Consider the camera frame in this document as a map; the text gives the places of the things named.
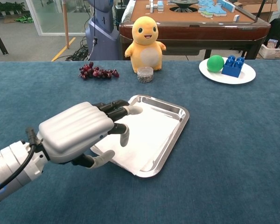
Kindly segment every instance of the white tissue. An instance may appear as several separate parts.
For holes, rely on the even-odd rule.
[[[113,160],[121,167],[134,175],[160,152],[170,134],[178,124],[178,120],[168,117],[164,113],[151,109],[148,105],[136,103],[135,106],[143,108],[143,112],[137,115],[129,115],[116,121],[127,124],[130,129],[130,137],[127,146],[120,145],[120,135],[108,135],[95,146],[104,153],[113,150]]]

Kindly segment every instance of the yellow plush toy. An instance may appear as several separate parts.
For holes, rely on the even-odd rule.
[[[159,31],[156,22],[148,17],[138,18],[132,28],[133,42],[126,49],[125,57],[131,57],[132,67],[137,73],[140,67],[152,67],[154,70],[162,68],[162,50],[166,46],[156,41]]]

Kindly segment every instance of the metal tray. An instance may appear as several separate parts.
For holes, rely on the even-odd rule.
[[[152,160],[148,162],[148,164],[146,164],[144,168],[140,170],[140,172],[137,173],[137,176],[139,177],[151,177],[158,174],[162,169],[183,128],[188,122],[190,114],[189,111],[184,107],[174,105],[172,103],[165,102],[163,100],[146,95],[133,96],[128,102],[130,105],[134,105],[135,103],[146,104],[151,109],[164,113],[172,119],[178,120],[178,125],[172,130],[172,133],[169,136],[167,142],[164,144],[164,147],[160,148],[160,150],[155,154]],[[91,147],[91,150],[98,155],[102,154],[102,152],[96,146]]]

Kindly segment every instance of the blue table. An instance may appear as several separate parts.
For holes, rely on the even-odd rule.
[[[77,76],[84,62],[0,63],[0,149],[84,101],[145,94],[190,111],[157,176],[49,163],[0,202],[0,224],[280,224],[280,61],[246,63],[257,76],[244,85],[208,80],[188,61],[164,62],[147,84],[129,61],[96,63],[120,78],[88,81]]]

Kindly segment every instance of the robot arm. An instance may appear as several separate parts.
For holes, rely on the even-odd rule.
[[[75,105],[42,122],[34,133],[27,128],[29,143],[23,140],[0,150],[0,201],[42,174],[47,162],[98,168],[115,155],[109,150],[101,156],[85,155],[90,147],[109,134],[120,134],[120,143],[128,143],[129,128],[115,121],[142,108],[118,100],[109,104]]]

